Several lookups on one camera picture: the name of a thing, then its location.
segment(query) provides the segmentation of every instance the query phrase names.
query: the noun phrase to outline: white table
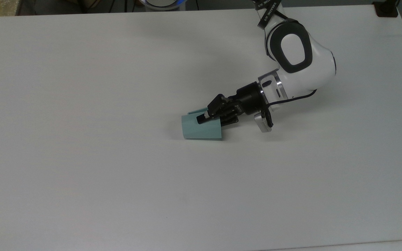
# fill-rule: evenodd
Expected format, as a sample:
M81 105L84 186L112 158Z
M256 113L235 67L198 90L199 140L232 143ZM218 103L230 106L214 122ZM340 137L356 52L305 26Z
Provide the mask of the white table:
M0 17L0 250L402 240L402 20L286 13L337 76L223 141L180 116L273 70L254 10Z

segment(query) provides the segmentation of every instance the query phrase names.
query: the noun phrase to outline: device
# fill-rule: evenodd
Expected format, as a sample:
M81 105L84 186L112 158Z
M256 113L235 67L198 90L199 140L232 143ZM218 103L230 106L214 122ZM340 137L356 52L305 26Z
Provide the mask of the device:
M285 16L281 0L253 2L260 17L258 27L265 31L266 54L278 62L279 67L238 89L233 96L218 94L207 110L196 116L196 123L191 127L198 124L200 130L206 132L202 126L205 123L219 120L223 127L237 123L238 116L245 113L254 114L262 132L270 132L273 127L270 110L274 111L286 102L310 97L336 74L332 52L315 41L297 20ZM183 124L185 138L191 138L186 137L185 130L196 131ZM203 137L209 137L209 134L204 133Z

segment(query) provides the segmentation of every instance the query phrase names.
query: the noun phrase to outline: cable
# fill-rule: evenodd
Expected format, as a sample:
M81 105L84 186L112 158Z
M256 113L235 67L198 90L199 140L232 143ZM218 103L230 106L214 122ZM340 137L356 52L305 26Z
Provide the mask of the cable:
M300 96L300 97L297 97L297 98L285 99L285 100L281 100L281 101L272 102L272 103L267 104L266 107L269 108L271 105L278 105L278 104L283 104L283 103L291 102L291 101L294 101L294 100L299 100L299 99L308 98L308 97L311 97L313 94L315 94L316 91L317 91L317 89L314 90L313 92L311 92L310 94L305 95L305 96Z
M111 7L110 7L110 11L108 11L108 13L111 13L111 11L113 10L113 5L114 5L114 2L115 2L116 0L113 0L113 2L111 2Z

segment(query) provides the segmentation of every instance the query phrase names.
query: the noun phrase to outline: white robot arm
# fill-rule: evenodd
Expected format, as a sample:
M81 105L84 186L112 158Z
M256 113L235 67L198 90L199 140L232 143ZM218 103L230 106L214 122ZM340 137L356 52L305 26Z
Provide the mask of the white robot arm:
M266 53L279 67L238 89L234 96L218 94L196 118L198 124L219 117L225 126L238 122L243 113L257 113L254 119L260 130L269 132L273 126L269 109L310 97L336 74L332 52L317 43L303 25L284 15L281 0L253 2L260 16L258 26L265 30Z

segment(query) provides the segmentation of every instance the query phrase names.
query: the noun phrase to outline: floor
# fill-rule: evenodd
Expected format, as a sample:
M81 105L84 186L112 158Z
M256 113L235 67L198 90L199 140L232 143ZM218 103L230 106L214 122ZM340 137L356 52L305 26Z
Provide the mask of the floor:
M67 0L23 0L21 6L21 15L59 15L59 14L81 14L80 7ZM94 8L88 10L88 13L112 13L124 12L125 2L127 12L144 12L143 6L134 6L134 0L100 0ZM372 0L283 0L284 7L299 6L327 6L327 5L369 5ZM253 8L250 0L188 0L186 10L213 10L213 9L240 9ZM402 17L402 1L398 6Z

